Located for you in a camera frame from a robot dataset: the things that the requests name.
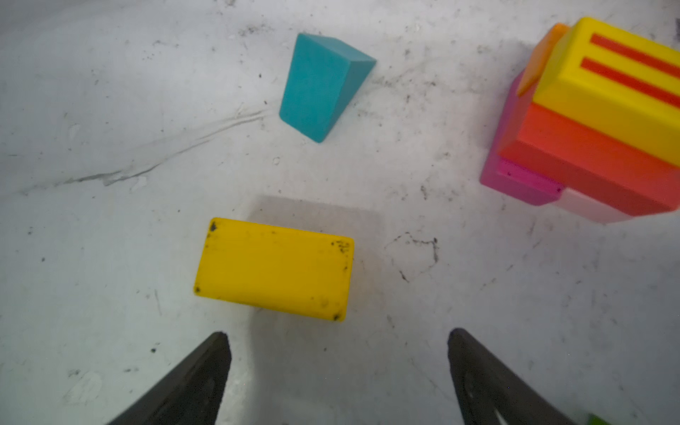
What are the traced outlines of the red wood block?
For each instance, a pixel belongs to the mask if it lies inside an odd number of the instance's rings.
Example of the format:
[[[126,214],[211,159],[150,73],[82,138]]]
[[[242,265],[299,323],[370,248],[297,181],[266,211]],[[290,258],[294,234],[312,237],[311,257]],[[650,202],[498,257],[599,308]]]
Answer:
[[[674,212],[679,169],[509,92],[499,156],[629,216]]]

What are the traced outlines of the orange wood block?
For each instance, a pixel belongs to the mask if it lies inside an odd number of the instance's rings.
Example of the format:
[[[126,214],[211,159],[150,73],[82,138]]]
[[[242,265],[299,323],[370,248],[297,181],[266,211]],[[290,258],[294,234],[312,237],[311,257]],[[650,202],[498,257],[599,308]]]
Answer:
[[[540,80],[554,46],[568,33],[568,30],[570,30],[570,26],[556,23],[535,46],[529,57],[528,65],[523,71],[522,79],[517,86],[516,95],[518,97]]]

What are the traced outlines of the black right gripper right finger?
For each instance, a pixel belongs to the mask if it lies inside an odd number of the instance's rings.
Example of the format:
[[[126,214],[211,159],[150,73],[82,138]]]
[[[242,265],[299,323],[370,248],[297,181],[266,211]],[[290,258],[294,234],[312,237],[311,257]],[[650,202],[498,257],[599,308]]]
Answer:
[[[448,358],[466,424],[571,424],[465,329],[453,329]]]

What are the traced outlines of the yellow red striped block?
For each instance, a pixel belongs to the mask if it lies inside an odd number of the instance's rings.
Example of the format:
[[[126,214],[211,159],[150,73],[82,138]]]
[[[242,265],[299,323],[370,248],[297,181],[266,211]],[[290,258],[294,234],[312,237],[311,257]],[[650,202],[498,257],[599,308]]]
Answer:
[[[679,164],[679,53],[665,45],[584,17],[554,46],[533,101]]]

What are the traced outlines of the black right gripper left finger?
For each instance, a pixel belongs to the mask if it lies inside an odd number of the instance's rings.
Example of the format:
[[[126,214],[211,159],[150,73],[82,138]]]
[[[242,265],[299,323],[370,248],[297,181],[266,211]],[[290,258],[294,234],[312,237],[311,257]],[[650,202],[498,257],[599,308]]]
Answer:
[[[228,335],[214,332],[113,424],[214,424],[232,361]]]

